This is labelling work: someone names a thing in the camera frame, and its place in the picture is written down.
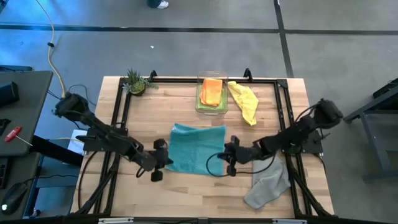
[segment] black floor stripe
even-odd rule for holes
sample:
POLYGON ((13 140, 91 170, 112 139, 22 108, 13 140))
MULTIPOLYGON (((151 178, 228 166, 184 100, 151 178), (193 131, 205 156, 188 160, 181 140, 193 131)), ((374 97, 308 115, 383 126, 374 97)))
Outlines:
POLYGON ((284 21, 282 18, 282 13, 280 11, 280 5, 278 0, 274 0, 274 6, 279 27, 280 44, 282 45, 282 53, 284 56, 287 78, 294 78, 292 62, 290 61, 289 48, 287 47, 284 21))
MULTIPOLYGON (((51 30, 51 26, 5 25, 0 29, 9 30, 51 30)), ((244 28, 174 28, 174 27, 93 27, 93 26, 54 26, 56 31, 90 31, 90 32, 209 32, 209 33, 242 33, 242 34, 277 34, 278 29, 244 29, 244 28)))
POLYGON ((398 35, 398 30, 302 30, 286 29, 286 34, 313 35, 398 35))

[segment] gray cloth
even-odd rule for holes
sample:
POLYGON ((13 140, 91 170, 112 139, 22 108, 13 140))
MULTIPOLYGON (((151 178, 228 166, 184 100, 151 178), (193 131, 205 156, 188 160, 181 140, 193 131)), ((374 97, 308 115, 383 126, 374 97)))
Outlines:
MULTIPOLYGON (((253 161, 253 172, 266 168, 272 158, 253 161)), ((277 199, 290 187, 286 165, 275 156, 272 165, 263 172, 253 174, 252 189, 244 196, 244 202, 254 209, 263 207, 267 202, 277 199)))

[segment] wooden tabletop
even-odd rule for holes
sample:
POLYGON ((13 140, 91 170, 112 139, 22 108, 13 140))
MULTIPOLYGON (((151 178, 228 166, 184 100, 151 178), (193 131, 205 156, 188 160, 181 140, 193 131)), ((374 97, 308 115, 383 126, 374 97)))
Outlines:
MULTIPOLYGON (((120 77, 104 77, 96 116, 110 124, 116 92, 120 77)), ((308 107, 308 98, 304 80, 287 79, 294 115, 308 107)), ((129 135, 142 142, 146 149, 152 149, 156 139, 169 140, 170 131, 175 123, 198 128, 227 126, 226 139, 236 135, 242 146, 251 146, 254 140, 276 134, 279 130, 279 119, 275 102, 274 87, 268 84, 249 84, 259 99, 256 111, 257 124, 246 124, 241 110, 232 97, 228 96, 228 112, 223 119, 202 119, 195 111, 196 83, 159 83, 159 89, 147 89, 141 97, 133 96, 129 108, 126 127, 129 135)), ((282 104, 285 109, 284 94, 281 91, 282 104)), ((125 94, 119 112, 121 119, 125 94)), ((81 186, 81 201, 88 200, 100 179, 104 153, 99 152, 88 164, 81 186)), ((333 213, 330 193, 325 171, 319 158, 303 154, 303 164, 308 188, 324 208, 333 213)), ((237 170, 252 171, 251 162, 237 165, 237 170)), ((133 162, 121 159, 112 216, 134 217, 213 217, 213 218, 293 218, 290 191, 286 190, 278 199, 269 202, 259 210, 253 210, 243 202, 244 195, 252 187, 252 177, 240 174, 236 177, 216 178, 207 175, 183 174, 163 170, 163 181, 153 183, 150 173, 141 178, 135 174, 138 166, 133 162)), ((304 211, 302 193, 298 189, 300 208, 304 211)), ((102 209, 106 204, 104 194, 102 209)), ((77 210, 77 190, 72 210, 77 210)))

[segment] potted plant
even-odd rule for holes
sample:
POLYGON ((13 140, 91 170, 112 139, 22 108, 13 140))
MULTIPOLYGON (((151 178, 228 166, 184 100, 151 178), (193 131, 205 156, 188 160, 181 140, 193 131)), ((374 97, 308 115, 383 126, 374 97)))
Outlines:
POLYGON ((156 84, 142 78, 137 71, 129 69, 127 72, 127 83, 123 83, 123 89, 127 93, 131 93, 134 96, 142 96, 147 86, 150 88, 158 88, 156 84))

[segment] person's foot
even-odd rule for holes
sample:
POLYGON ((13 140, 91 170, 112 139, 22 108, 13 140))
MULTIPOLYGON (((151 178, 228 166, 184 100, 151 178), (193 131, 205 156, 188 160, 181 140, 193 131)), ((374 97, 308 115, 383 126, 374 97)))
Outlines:
POLYGON ((158 9, 165 9, 169 6, 169 3, 167 1, 162 1, 159 6, 157 6, 158 9))

